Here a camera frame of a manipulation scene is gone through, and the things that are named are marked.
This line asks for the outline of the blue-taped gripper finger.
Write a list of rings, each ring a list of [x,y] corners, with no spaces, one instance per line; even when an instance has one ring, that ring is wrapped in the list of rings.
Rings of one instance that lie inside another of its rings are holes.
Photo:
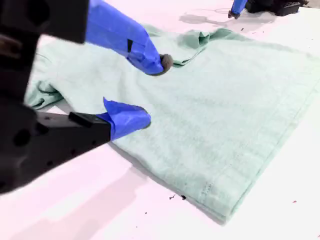
[[[239,1],[234,0],[231,9],[228,11],[228,18],[237,19],[240,16]]]
[[[105,112],[39,113],[37,171],[45,173],[108,142],[148,128],[151,116],[140,106],[103,101]]]
[[[52,20],[50,36],[113,50],[150,76],[173,66],[172,56],[157,51],[141,24],[103,0],[44,0],[42,10]]]
[[[237,0],[237,1],[238,1],[238,3],[239,3],[239,17],[240,17],[241,12],[244,10],[244,8],[245,8],[248,0]]]

